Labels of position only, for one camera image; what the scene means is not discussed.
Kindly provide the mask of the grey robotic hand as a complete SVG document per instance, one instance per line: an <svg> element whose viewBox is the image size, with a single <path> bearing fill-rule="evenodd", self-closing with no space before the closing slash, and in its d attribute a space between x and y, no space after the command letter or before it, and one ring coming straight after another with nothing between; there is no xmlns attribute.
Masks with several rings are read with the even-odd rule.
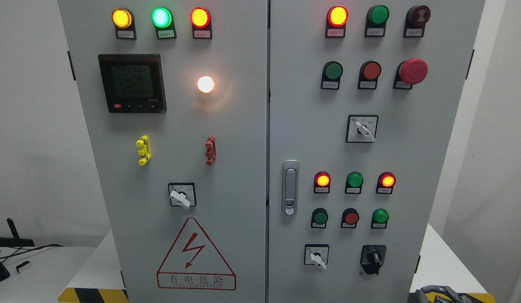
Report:
<svg viewBox="0 0 521 303"><path fill-rule="evenodd" d="M459 295L449 286L428 285L421 287L414 292L419 303L430 303L427 297L428 293L440 294L434 297L433 303L472 303L470 298L465 297L464 295Z"/></svg>

